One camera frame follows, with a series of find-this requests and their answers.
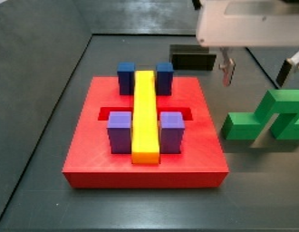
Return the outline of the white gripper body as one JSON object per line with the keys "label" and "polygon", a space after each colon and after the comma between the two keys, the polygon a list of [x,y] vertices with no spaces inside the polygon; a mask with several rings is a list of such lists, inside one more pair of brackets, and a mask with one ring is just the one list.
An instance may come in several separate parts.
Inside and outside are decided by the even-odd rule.
{"label": "white gripper body", "polygon": [[210,47],[299,47],[299,2],[202,0],[196,37]]}

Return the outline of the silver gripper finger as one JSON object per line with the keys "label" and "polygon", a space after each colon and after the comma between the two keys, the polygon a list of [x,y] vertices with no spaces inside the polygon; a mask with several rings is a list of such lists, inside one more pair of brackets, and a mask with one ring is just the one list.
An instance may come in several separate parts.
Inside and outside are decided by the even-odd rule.
{"label": "silver gripper finger", "polygon": [[279,87],[282,87],[286,84],[288,78],[298,71],[299,71],[299,51],[296,52],[296,54],[291,58],[287,58],[284,60],[284,63],[280,67],[279,75],[276,78],[276,83],[278,83]]}
{"label": "silver gripper finger", "polygon": [[230,86],[232,83],[232,77],[234,77],[234,72],[235,72],[235,68],[236,68],[236,63],[235,63],[234,59],[228,56],[228,48],[227,47],[222,47],[220,52],[223,55],[223,63],[219,65],[219,69],[224,73],[223,84],[226,86]]}

